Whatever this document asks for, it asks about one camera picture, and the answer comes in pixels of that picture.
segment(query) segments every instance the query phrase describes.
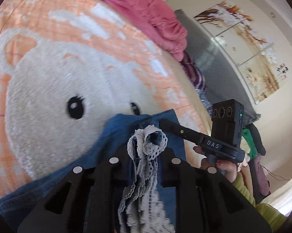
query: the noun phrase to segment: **gray lace cloth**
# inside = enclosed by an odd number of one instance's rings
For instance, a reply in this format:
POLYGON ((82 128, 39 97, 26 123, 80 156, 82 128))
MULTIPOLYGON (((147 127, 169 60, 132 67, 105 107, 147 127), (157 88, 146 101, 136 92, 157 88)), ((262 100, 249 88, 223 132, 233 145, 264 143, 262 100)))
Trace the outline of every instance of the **gray lace cloth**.
POLYGON ((153 125, 136 130, 129 139, 128 154, 135 165, 134 183, 124 189, 118 208, 121 233, 175 232, 156 190, 157 157, 166 146, 166 135, 153 125))

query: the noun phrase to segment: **orange and white blanket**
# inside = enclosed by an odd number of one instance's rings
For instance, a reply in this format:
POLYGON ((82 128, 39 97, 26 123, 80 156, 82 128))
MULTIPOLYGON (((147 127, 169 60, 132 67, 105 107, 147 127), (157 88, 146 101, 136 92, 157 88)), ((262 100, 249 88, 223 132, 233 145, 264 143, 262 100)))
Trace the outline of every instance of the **orange and white blanket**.
MULTIPOLYGON (((75 160, 117 113, 174 109, 210 133, 181 66, 99 0, 0 6, 0 198, 75 160)), ((200 156, 186 142, 187 161, 200 156)))

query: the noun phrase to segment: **pink cloth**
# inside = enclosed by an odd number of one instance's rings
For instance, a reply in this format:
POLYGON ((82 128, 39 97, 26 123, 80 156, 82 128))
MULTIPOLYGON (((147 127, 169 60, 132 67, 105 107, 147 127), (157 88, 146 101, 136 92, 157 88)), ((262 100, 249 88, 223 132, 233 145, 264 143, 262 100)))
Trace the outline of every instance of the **pink cloth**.
POLYGON ((184 57, 187 30, 162 0, 102 0, 127 17, 177 61, 184 57))

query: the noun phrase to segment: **metal screw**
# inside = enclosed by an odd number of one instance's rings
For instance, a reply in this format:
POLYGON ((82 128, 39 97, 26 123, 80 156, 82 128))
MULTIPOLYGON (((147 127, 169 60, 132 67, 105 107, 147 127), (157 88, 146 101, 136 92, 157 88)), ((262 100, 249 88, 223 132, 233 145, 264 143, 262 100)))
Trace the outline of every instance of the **metal screw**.
POLYGON ((208 171, 209 173, 216 173, 216 172, 217 172, 217 169, 216 169, 215 167, 210 166, 210 167, 207 169, 207 171, 208 171))
POLYGON ((110 159, 109 159, 109 162, 110 162, 111 164, 116 164, 116 163, 119 162, 119 159, 116 158, 116 157, 113 157, 113 158, 110 158, 110 159))
POLYGON ((73 169, 73 172, 74 173, 80 173, 80 172, 82 172, 82 167, 81 166, 75 166, 74 169, 73 169))
POLYGON ((172 159, 172 163, 175 164, 175 165, 178 165, 181 163, 181 160, 179 158, 173 158, 172 159))

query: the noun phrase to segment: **green sleeve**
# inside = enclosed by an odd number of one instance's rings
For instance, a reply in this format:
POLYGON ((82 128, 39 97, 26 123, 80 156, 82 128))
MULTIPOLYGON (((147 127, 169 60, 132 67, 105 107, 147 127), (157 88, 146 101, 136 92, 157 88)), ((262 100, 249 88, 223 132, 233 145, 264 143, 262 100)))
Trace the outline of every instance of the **green sleeve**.
POLYGON ((241 194, 243 194, 243 196, 253 205, 256 205, 255 199, 254 197, 250 194, 249 190, 246 188, 246 186, 244 185, 244 181, 243 181, 243 177, 242 175, 238 172, 237 174, 237 178, 235 179, 235 181, 232 183, 233 186, 236 187, 237 190, 239 190, 239 192, 241 194))
POLYGON ((244 185, 242 175, 238 172, 236 180, 232 183, 237 190, 255 207, 255 209, 263 216, 263 218, 271 226, 272 232, 275 232, 284 223, 286 217, 278 210, 267 203, 260 203, 256 205, 254 197, 244 185))
POLYGON ((248 146, 251 149, 251 151, 248 154, 250 159, 257 158, 258 152, 257 152, 253 137, 251 136, 251 132, 249 131, 249 129, 243 129, 242 130, 242 136, 245 138, 248 146))

